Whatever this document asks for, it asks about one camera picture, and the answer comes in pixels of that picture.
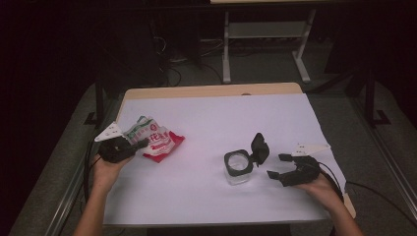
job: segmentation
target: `human hand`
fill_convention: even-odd
[[[93,167],[92,188],[107,194],[116,182],[120,170],[132,159],[132,157],[124,159],[118,163],[111,163],[103,160],[100,155],[97,154],[93,158],[95,165]]]
[[[319,201],[319,203],[321,203],[328,211],[344,207],[343,202],[333,189],[330,181],[322,173],[311,183],[300,184],[294,187],[305,190],[307,194]]]

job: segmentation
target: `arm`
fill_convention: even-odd
[[[330,213],[338,236],[364,235],[324,175],[320,174],[312,183],[296,187],[305,190],[324,206]]]
[[[110,163],[99,158],[100,156],[96,155],[93,159],[94,161],[98,160],[98,162],[93,169],[91,194],[74,236],[101,235],[107,194],[116,182],[122,167],[131,159],[124,159],[119,163]]]

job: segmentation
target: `snack bag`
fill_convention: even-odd
[[[142,148],[144,157],[160,162],[169,153],[175,150],[185,140],[165,127],[159,127],[151,117],[141,116],[138,122],[125,133],[131,145],[143,139],[149,140],[149,145]]]

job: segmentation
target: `white tabletop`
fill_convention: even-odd
[[[305,192],[284,188],[267,175],[267,170],[295,169],[293,163],[279,161],[279,153],[290,153],[297,144],[328,143],[305,94],[127,99],[118,124],[127,130],[141,115],[186,140],[160,163],[137,153],[108,196],[104,224],[151,227],[328,218]],[[254,167],[249,182],[230,186],[224,155],[237,149],[251,153],[257,133],[268,143],[269,158]],[[313,157],[332,169],[344,189],[331,150]]]

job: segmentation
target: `black device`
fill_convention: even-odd
[[[257,163],[259,167],[260,164],[263,164],[269,156],[269,147],[265,143],[264,136],[261,133],[257,133],[254,137],[254,140],[251,143],[252,154],[249,155],[247,151],[243,149],[235,150],[227,153],[224,156],[224,164],[226,165],[227,172],[230,176],[236,177],[244,174],[251,173],[254,168],[254,163]],[[235,156],[244,157],[247,160],[247,165],[245,168],[236,169],[230,165],[230,159]]]
[[[279,180],[284,187],[310,183],[317,179],[321,173],[319,163],[310,155],[292,156],[290,154],[280,154],[279,159],[281,161],[294,161],[297,166],[294,171],[283,174],[268,171],[269,178]]]
[[[144,139],[131,145],[125,138],[117,137],[103,141],[98,148],[98,154],[105,161],[117,163],[135,155],[137,150],[147,147],[148,144],[148,139]]]

